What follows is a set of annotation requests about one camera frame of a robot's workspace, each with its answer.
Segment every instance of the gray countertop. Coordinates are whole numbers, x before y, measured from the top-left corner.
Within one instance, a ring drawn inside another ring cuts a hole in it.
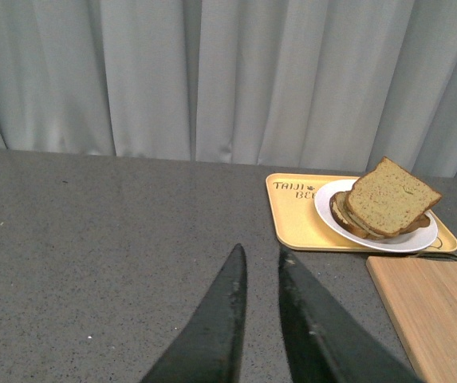
[[[0,150],[0,382],[137,382],[236,243],[248,262],[240,381],[290,381],[265,187],[274,172],[340,174]],[[457,180],[425,180],[457,237]],[[367,254],[296,255],[409,365]]]

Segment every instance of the curtain fold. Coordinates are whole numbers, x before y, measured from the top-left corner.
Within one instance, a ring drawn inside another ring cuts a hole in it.
[[[457,177],[457,2],[0,0],[0,148]]]

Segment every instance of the sandwich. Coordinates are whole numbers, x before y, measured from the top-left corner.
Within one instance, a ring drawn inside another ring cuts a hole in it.
[[[334,220],[363,239],[386,239],[427,227],[425,212],[442,195],[388,157],[329,201]]]

